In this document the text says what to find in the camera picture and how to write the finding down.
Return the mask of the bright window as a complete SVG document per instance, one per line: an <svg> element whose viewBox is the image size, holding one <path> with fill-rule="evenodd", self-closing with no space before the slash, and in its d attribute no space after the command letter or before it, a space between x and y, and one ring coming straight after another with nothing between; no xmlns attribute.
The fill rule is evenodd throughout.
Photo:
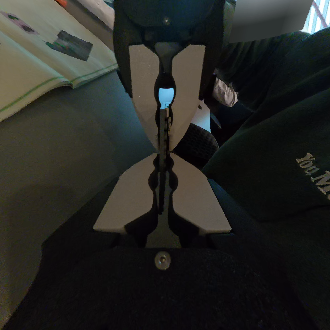
<svg viewBox="0 0 330 330"><path fill-rule="evenodd" d="M314 34L330 26L330 1L313 0L302 32Z"/></svg>

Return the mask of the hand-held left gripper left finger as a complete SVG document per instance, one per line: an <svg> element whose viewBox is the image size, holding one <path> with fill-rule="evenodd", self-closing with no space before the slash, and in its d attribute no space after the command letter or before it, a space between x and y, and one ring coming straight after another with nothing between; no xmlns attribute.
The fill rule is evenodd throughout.
<svg viewBox="0 0 330 330"><path fill-rule="evenodd" d="M119 177L93 230L128 233L129 224L151 211L154 194L149 186L149 177L155 170L157 156L157 153L151 154Z"/></svg>

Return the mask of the person's right hand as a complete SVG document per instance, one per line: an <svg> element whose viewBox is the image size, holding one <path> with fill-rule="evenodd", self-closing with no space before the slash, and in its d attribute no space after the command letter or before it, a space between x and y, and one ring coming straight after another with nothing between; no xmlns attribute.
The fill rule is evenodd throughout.
<svg viewBox="0 0 330 330"><path fill-rule="evenodd" d="M226 107L233 107L238 101L238 95L231 84L227 85L222 80L215 78L212 97Z"/></svg>

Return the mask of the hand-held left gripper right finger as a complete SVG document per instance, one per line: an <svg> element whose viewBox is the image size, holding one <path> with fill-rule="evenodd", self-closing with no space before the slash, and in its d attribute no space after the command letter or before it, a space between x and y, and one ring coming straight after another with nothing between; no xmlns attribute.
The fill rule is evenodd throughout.
<svg viewBox="0 0 330 330"><path fill-rule="evenodd" d="M196 227L201 236L230 233L232 228L207 177L178 155L170 156L178 179L172 195L175 215Z"/></svg>

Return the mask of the brick instruction booklet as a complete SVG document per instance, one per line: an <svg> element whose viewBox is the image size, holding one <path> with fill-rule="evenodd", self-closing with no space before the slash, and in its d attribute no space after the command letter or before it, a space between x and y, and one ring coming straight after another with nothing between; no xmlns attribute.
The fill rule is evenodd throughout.
<svg viewBox="0 0 330 330"><path fill-rule="evenodd" d="M0 121L47 92L118 68L114 52L56 1L0 1Z"/></svg>

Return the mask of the grey brick baseplate assembly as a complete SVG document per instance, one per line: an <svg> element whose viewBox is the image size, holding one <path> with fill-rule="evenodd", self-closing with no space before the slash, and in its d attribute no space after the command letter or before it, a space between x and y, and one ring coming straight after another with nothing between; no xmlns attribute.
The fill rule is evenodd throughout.
<svg viewBox="0 0 330 330"><path fill-rule="evenodd" d="M172 120L170 117L170 105L165 103L159 111L159 198L158 214L164 211L165 187L167 176L167 155L169 148L169 130Z"/></svg>

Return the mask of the person's right forearm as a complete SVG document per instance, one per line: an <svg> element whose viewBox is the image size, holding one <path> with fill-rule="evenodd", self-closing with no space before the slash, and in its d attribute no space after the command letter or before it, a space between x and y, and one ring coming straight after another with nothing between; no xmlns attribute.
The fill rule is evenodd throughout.
<svg viewBox="0 0 330 330"><path fill-rule="evenodd" d="M233 86L249 110L282 110L329 90L329 48L329 27L232 43L221 52L217 77Z"/></svg>

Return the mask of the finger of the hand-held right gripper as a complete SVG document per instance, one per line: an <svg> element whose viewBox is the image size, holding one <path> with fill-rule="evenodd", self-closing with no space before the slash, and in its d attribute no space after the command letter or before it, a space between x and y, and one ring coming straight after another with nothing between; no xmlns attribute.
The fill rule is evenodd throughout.
<svg viewBox="0 0 330 330"><path fill-rule="evenodd" d="M188 45L172 59L175 96L171 104L171 151L185 135L200 103L204 45Z"/></svg>
<svg viewBox="0 0 330 330"><path fill-rule="evenodd" d="M159 57L145 45L129 46L132 102L139 121L152 145L159 149L155 83L159 75Z"/></svg>

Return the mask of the grey desk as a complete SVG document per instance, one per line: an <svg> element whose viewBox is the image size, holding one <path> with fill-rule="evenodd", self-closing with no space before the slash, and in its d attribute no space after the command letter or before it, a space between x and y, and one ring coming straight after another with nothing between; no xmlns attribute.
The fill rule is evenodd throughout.
<svg viewBox="0 0 330 330"><path fill-rule="evenodd" d="M42 243L153 153L116 71L54 89L1 122L1 327L35 279Z"/></svg>

